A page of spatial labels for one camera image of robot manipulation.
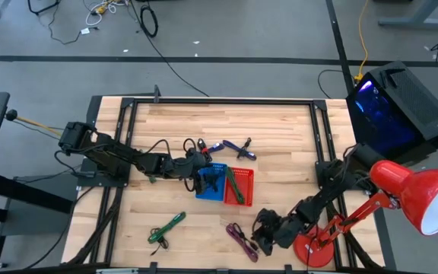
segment wooden tabletop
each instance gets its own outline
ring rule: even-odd
[[[103,97],[97,116],[98,131],[114,135],[121,97]],[[336,155],[341,158],[346,147],[355,143],[354,133],[344,100],[327,100],[332,138]],[[327,143],[320,112],[317,113],[325,158]],[[126,115],[125,124],[129,121]],[[275,246],[271,256],[260,254],[257,263],[251,262],[241,247],[226,233],[228,223],[238,223],[246,235],[251,235],[256,214],[263,208],[285,215],[300,199],[314,196],[319,188],[314,174],[317,161],[313,128],[307,106],[298,105],[240,105],[240,104],[139,104],[132,135],[132,147],[148,149],[157,140],[170,143],[174,158],[184,157],[183,141],[202,138],[208,145],[227,139],[238,145],[252,139],[250,151],[258,160],[236,159],[236,152],[225,148],[212,155],[214,162],[231,167],[254,170],[252,207],[224,205],[222,202],[196,199],[178,180],[158,180],[151,184],[134,167],[125,188],[112,266],[148,267],[158,262],[164,268],[201,269],[305,269],[292,248]],[[158,145],[155,152],[165,152]],[[95,229],[102,188],[89,192],[75,207],[62,262],[70,260],[84,245]],[[361,206],[368,197],[359,191],[344,194],[348,212]],[[157,244],[147,238],[152,228],[161,227],[179,212],[187,217],[165,238],[168,251],[150,253]],[[320,225],[326,224],[326,217]],[[354,226],[354,236],[378,264],[384,265],[373,216]],[[107,232],[101,241],[103,259]],[[344,240],[340,237],[343,264],[348,265]],[[335,269],[334,262],[323,269]]]

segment purple cable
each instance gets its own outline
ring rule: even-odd
[[[244,252],[246,252],[252,262],[258,262],[258,254],[250,246],[248,246],[248,244],[246,244],[247,239],[244,237],[244,233],[241,231],[241,228],[238,224],[228,224],[226,231],[243,248]]]

